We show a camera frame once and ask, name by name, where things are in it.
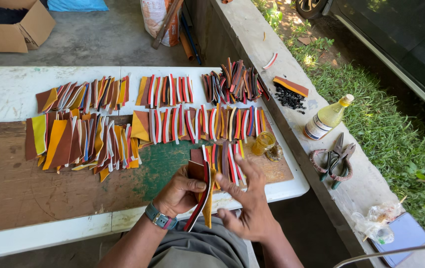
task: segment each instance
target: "concrete ledge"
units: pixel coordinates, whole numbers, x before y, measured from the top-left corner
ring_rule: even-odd
[[[273,94],[275,94],[272,82],[274,76],[286,77],[310,90],[309,97],[306,98],[308,109],[305,115],[282,107],[275,99],[266,101],[266,105],[351,256],[374,253],[375,251],[367,241],[362,242],[363,234],[355,233],[351,214],[354,211],[366,214],[373,205],[398,202],[397,196],[390,191],[385,179],[371,164],[343,123],[320,141],[312,141],[304,136],[302,132],[304,125],[328,103],[317,93],[310,79],[254,4],[250,0],[235,0],[229,4],[222,4],[220,0],[210,0],[210,3],[221,19],[239,57],[245,61],[246,66],[254,66],[258,70]],[[269,62],[274,52],[278,53],[277,60],[271,68],[263,70],[262,66]],[[344,144],[357,144],[351,158],[354,176],[350,181],[342,183],[337,190],[331,190],[332,180],[328,178],[324,182],[319,181],[308,155],[312,150],[331,149],[341,132],[344,132]],[[356,265],[357,267],[385,267],[379,259],[361,261]],[[425,267],[425,251],[413,253],[399,267]]]

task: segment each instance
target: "sack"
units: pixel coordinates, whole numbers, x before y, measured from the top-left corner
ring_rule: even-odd
[[[48,0],[51,11],[108,11],[103,0]]]
[[[171,8],[173,0],[141,0],[143,20],[146,31],[156,38],[158,32],[163,26],[164,19]],[[174,15],[173,22],[164,35],[161,44],[172,47],[177,45],[180,40],[181,8]]]

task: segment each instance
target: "hand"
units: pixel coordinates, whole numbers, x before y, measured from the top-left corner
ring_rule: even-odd
[[[267,243],[275,232],[281,230],[279,223],[272,216],[272,212],[265,197],[265,175],[254,163],[235,155],[234,160],[246,175],[247,192],[243,192],[239,186],[223,179],[222,174],[217,174],[215,179],[219,182],[221,190],[243,205],[239,218],[227,209],[220,208],[218,216],[222,219],[224,226],[240,238],[251,241]]]
[[[153,200],[153,206],[164,215],[174,218],[197,205],[194,193],[202,193],[205,190],[205,182],[188,179],[188,166],[184,165]]]

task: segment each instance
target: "plastic bottle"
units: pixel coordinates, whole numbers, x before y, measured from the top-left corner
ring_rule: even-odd
[[[345,108],[352,103],[353,99],[352,94],[347,94],[338,102],[320,109],[305,125],[305,136],[312,140],[320,140],[327,135],[335,126],[340,124]]]

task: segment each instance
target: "wooden stick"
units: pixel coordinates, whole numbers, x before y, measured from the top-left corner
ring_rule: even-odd
[[[403,203],[403,201],[405,201],[405,199],[407,198],[408,196],[405,196],[404,198],[402,198],[400,201],[399,201],[399,203],[400,204],[402,204]],[[364,237],[364,239],[362,240],[362,242],[364,242],[366,239],[368,238],[368,236],[365,236]]]
[[[183,0],[176,0],[170,7],[170,11],[166,14],[166,17],[163,22],[163,26],[161,27],[160,31],[158,32],[158,35],[156,36],[156,39],[153,42],[153,47],[155,49],[158,49],[160,47],[161,41],[163,41],[163,37],[168,31],[168,29],[171,26],[171,23],[173,22],[174,15],[178,13],[178,10],[181,7],[181,4],[183,3]]]

